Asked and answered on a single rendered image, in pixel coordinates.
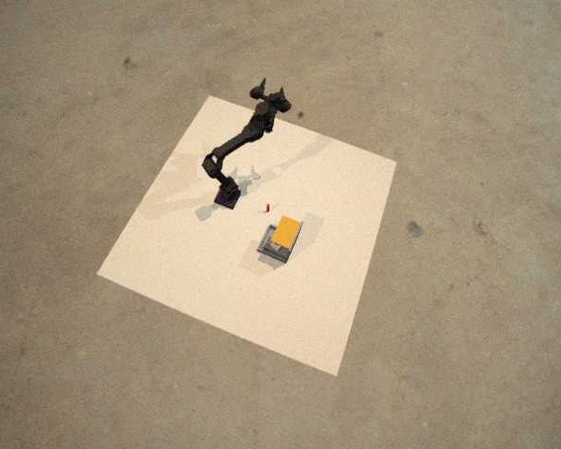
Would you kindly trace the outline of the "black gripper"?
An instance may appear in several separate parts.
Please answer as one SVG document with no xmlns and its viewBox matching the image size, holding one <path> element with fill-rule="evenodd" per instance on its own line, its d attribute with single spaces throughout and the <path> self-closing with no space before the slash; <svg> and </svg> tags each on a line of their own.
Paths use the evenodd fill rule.
<svg viewBox="0 0 561 449">
<path fill-rule="evenodd" d="M 255 100 L 258 100 L 259 98 L 261 98 L 266 103 L 267 96 L 264 95 L 265 83 L 266 83 L 266 78 L 263 79 L 263 81 L 261 82 L 261 84 L 259 86 L 255 86 L 251 90 L 250 97 L 255 99 Z M 284 95 L 283 87 L 280 88 L 280 94 Z M 285 98 L 285 95 L 284 95 L 284 98 Z M 292 107 L 292 104 L 290 104 L 290 102 L 288 100 L 286 100 L 286 98 L 285 98 L 285 103 L 280 108 L 278 108 L 278 110 L 281 111 L 282 113 L 284 113 L 285 111 L 289 110 L 291 107 Z M 270 107 L 270 111 L 274 114 L 277 113 L 278 110 L 276 110 L 276 108 L 274 108 L 274 107 Z"/>
</svg>

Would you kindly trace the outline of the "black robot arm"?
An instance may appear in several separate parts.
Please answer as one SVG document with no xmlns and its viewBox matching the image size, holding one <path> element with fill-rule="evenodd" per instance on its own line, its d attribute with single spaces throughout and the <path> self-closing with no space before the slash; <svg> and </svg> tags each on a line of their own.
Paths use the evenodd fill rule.
<svg viewBox="0 0 561 449">
<path fill-rule="evenodd" d="M 266 134 L 273 132 L 275 114 L 270 111 L 270 107 L 278 109 L 284 103 L 283 94 L 279 92 L 271 93 L 267 97 L 266 103 L 261 102 L 256 105 L 248 124 L 243 127 L 238 135 L 226 141 L 221 147 L 215 148 L 211 154 L 206 156 L 202 167 L 207 171 L 210 178 L 215 178 L 221 183 L 219 188 L 222 191 L 222 201 L 233 203 L 238 188 L 233 178 L 230 176 L 226 178 L 221 172 L 224 157 L 246 143 L 253 143 L 261 139 L 265 132 Z M 213 156 L 217 158 L 216 162 L 212 159 Z"/>
</svg>

